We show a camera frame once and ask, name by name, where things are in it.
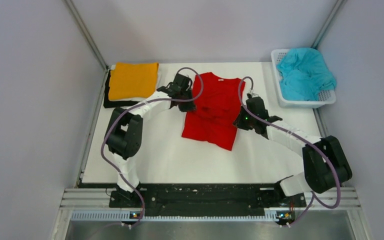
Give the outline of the red t-shirt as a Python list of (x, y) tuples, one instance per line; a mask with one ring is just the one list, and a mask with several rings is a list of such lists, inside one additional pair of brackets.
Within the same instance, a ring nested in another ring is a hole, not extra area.
[(245, 83), (239, 86), (240, 78), (222, 78), (212, 72), (195, 77), (192, 96), (196, 110), (186, 113), (181, 136), (183, 138), (208, 142), (231, 151), (237, 135), (234, 121), (241, 110), (238, 89), (242, 93)]

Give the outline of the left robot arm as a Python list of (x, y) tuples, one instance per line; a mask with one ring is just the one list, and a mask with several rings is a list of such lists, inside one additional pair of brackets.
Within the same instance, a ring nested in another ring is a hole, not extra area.
[(110, 152), (106, 161), (118, 173), (110, 207), (140, 208), (144, 205), (138, 189), (140, 180), (135, 159), (142, 144), (144, 123), (173, 107), (181, 112), (194, 111), (192, 85), (190, 77), (177, 73), (172, 82), (159, 87), (148, 98), (128, 109), (117, 107), (113, 110), (104, 137), (104, 145)]

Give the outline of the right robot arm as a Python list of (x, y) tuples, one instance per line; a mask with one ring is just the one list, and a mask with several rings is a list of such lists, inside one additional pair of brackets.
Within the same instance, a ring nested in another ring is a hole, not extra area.
[(273, 200), (287, 206), (295, 195), (305, 192), (322, 194), (353, 176), (352, 169), (338, 138), (308, 134), (286, 123), (281, 117), (269, 115), (264, 101), (257, 95), (247, 94), (239, 99), (240, 112), (234, 126), (253, 130), (269, 141), (276, 142), (302, 158), (303, 171), (274, 184)]

